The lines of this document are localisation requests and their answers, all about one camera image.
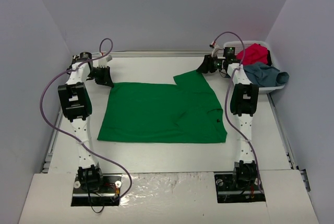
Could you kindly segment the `green t shirt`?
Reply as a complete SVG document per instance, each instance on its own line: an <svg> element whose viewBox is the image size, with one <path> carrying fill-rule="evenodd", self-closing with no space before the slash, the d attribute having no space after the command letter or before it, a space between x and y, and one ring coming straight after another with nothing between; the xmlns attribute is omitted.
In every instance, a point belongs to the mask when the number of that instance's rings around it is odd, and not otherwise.
<svg viewBox="0 0 334 224"><path fill-rule="evenodd" d="M191 71L173 84L119 82L109 93L99 141L225 143L223 108L204 76Z"/></svg>

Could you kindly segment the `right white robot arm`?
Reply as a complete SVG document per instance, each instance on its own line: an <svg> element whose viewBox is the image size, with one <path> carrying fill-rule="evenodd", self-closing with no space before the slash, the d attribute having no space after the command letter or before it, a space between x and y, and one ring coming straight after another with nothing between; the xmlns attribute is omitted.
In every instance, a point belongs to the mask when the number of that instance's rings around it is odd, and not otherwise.
<svg viewBox="0 0 334 224"><path fill-rule="evenodd" d="M231 79L229 87L233 87L233 93L230 96L230 89L228 89L225 103L229 103L230 112L235 117L235 124L227 114L225 118L237 132L240 146L231 176L232 184L238 189L245 188L250 182L257 182L260 185L258 161L252 144L253 117L257 110L259 87L248 79L242 60L236 58L234 47L221 49L213 44L210 47L212 52L204 56L197 72L207 74L225 70ZM220 50L223 51L222 58L218 57Z"/></svg>

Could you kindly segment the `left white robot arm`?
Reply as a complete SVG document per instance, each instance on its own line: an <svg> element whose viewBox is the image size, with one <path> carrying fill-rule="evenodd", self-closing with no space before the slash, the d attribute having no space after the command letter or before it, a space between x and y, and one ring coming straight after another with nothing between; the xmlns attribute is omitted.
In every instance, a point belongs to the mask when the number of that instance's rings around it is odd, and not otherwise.
<svg viewBox="0 0 334 224"><path fill-rule="evenodd" d="M64 85L58 86L58 95L63 115L67 118L79 138L77 178L80 187L87 191L98 192L104 188L105 178L97 158L87 148L91 145L90 115L92 104L86 89L85 81L90 78L98 85L113 88L108 62L112 56L108 54L93 58L89 52L81 52L73 56L71 68L67 71L69 79Z"/></svg>

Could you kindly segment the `white perforated plastic basket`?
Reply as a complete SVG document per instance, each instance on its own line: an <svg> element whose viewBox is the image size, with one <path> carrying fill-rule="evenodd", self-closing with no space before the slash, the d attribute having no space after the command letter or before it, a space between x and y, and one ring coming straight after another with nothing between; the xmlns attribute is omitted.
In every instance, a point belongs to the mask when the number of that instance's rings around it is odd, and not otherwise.
<svg viewBox="0 0 334 224"><path fill-rule="evenodd" d="M269 50L270 52L270 58L271 58L271 63L272 66L274 66L275 68L281 70L280 64L277 61L277 58L275 57L270 45L264 41L255 41L255 40L248 40L248 41L244 41L244 45L245 47L249 47L252 44L259 44L261 46L264 46L267 48L267 50ZM240 41L229 41L226 42L223 45L224 48L226 47L235 47L235 53L239 53L241 50L243 50L242 44ZM275 90L279 90L279 89L283 89L285 87L285 85L282 86L274 86L274 87L260 87L259 88L259 94L267 94L267 93L271 93Z"/></svg>

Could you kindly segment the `pink-red t shirt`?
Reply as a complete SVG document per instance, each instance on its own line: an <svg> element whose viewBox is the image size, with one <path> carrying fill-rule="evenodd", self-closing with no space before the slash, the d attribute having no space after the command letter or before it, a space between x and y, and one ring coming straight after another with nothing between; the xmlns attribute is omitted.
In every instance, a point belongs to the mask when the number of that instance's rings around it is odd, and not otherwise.
<svg viewBox="0 0 334 224"><path fill-rule="evenodd" d="M242 64L252 65L257 62L268 64L268 49L254 43L245 49L245 58L243 59Z"/></svg>

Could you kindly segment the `grey-blue t shirt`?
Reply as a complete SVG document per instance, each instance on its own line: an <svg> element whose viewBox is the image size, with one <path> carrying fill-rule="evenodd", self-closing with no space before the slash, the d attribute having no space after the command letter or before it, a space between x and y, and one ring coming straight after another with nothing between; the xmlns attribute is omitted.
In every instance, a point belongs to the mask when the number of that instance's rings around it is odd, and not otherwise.
<svg viewBox="0 0 334 224"><path fill-rule="evenodd" d="M274 66L256 62L252 65L245 65L244 72L247 78L259 87L279 87L289 81L289 74L282 72Z"/></svg>

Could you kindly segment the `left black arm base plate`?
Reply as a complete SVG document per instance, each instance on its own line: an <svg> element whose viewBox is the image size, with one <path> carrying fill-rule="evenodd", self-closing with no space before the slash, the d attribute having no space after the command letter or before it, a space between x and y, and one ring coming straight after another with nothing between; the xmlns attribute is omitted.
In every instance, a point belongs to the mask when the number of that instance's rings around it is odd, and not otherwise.
<svg viewBox="0 0 334 224"><path fill-rule="evenodd" d="M71 207L102 207L102 206L118 206L120 204L119 195L122 186L122 176L120 174L106 174L103 176L102 185L91 187L90 201L88 199L88 191L84 183L79 182L78 176L75 177Z"/></svg>

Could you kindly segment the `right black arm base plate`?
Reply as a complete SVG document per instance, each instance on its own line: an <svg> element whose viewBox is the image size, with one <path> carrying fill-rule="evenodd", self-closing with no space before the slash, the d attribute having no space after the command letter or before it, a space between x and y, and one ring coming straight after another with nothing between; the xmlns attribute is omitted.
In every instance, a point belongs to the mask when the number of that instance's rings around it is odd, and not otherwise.
<svg viewBox="0 0 334 224"><path fill-rule="evenodd" d="M215 173L216 196L219 204L265 202L256 180L235 182L232 173Z"/></svg>

